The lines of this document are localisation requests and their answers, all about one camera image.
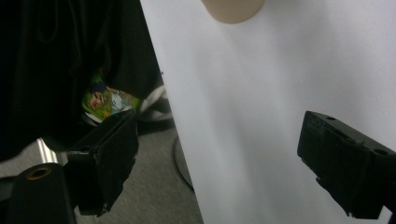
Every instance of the floor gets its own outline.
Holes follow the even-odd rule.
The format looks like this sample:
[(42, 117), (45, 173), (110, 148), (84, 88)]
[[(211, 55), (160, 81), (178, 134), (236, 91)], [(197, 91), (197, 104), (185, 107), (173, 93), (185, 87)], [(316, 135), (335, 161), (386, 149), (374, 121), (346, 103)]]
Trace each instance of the floor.
[[(78, 223), (204, 223), (194, 193), (179, 177), (172, 160), (176, 141), (175, 129), (140, 136), (136, 164), (112, 210), (101, 217), (85, 217), (80, 216), (76, 209)], [(176, 146), (179, 147), (176, 150), (178, 168), (189, 182), (181, 147), (179, 144)], [(0, 176), (16, 175), (39, 163), (38, 148), (33, 144), (17, 159), (0, 163)]]

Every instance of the black cloth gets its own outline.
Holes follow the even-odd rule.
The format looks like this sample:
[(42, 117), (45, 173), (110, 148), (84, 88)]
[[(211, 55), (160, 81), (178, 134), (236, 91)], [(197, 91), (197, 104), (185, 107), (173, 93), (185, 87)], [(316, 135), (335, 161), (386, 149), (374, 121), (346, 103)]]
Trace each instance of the black cloth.
[(98, 67), (138, 98), (161, 84), (139, 0), (3, 0), (0, 10), (0, 161), (38, 137), (72, 146), (85, 135), (81, 99)]

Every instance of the beige object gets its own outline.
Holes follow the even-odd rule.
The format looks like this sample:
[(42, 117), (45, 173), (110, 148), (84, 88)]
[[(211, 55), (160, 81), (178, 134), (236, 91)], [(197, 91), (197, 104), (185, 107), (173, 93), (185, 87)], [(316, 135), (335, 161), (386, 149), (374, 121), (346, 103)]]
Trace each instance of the beige object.
[(202, 0), (210, 15), (225, 23), (238, 23), (253, 17), (264, 0)]

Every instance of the black cable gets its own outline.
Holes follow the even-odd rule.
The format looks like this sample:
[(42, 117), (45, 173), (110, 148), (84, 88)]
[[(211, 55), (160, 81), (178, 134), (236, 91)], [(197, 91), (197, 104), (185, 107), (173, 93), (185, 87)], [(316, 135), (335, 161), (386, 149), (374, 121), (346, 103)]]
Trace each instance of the black cable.
[(177, 166), (177, 160), (176, 160), (176, 147), (177, 147), (177, 143), (178, 143), (179, 139), (178, 136), (175, 138), (173, 146), (172, 146), (172, 161), (173, 164), (175, 165), (175, 169), (177, 171), (177, 175), (178, 177), (180, 177), (180, 179), (184, 182), (184, 184), (187, 186), (187, 188), (189, 188), (189, 190), (192, 191), (192, 193), (195, 194), (195, 190), (194, 187), (189, 183), (189, 181), (186, 180), (186, 178), (183, 176), (183, 174), (180, 172), (178, 166)]

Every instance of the cardboard tube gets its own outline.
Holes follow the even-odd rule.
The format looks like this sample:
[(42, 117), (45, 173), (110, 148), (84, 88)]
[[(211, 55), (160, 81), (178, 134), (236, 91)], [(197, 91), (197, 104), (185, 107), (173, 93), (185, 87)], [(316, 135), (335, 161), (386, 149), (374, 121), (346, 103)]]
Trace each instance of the cardboard tube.
[(239, 23), (253, 17), (264, 0), (202, 0), (209, 14), (218, 21)]

